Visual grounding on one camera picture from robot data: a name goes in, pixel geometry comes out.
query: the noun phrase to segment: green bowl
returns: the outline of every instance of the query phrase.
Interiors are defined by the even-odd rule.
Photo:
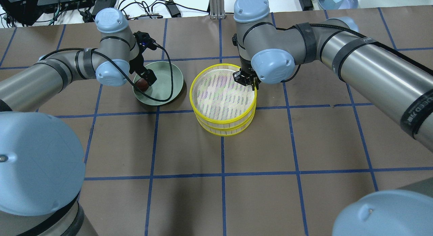
[[[147,89],[144,93],[148,96],[151,96],[156,99],[167,99],[170,96],[170,91],[172,89],[172,81],[170,74],[170,65],[168,62],[153,62],[145,66],[148,69],[153,70],[156,76],[156,81],[152,86]],[[182,75],[182,71],[174,64],[172,64],[173,69],[173,96],[166,102],[158,102],[152,99],[149,99],[143,94],[136,91],[133,87],[134,95],[136,98],[147,105],[163,105],[171,102],[175,99],[182,90],[184,85],[184,76]],[[139,75],[136,74],[134,77],[134,83],[139,80]]]

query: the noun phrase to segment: yellow-rimmed basket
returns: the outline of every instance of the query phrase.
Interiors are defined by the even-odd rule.
[[[190,102],[199,124],[218,136],[233,136],[245,130],[255,114],[257,91],[233,80],[239,66],[212,65],[192,82]]]

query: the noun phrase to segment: power adapter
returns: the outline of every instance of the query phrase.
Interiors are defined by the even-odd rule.
[[[178,6],[175,4],[173,0],[169,0],[168,2],[164,2],[167,7],[168,12],[172,16],[172,18],[182,17],[181,12],[179,11]]]

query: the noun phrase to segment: reddish-brown round object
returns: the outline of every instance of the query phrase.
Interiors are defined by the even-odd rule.
[[[137,82],[135,82],[135,85],[137,86],[138,89],[140,89],[140,91],[147,91],[147,89],[149,89],[149,84],[143,78],[137,80]]]

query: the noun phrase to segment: screw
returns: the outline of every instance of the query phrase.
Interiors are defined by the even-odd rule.
[[[6,162],[8,159],[6,155],[0,155],[0,162]]]

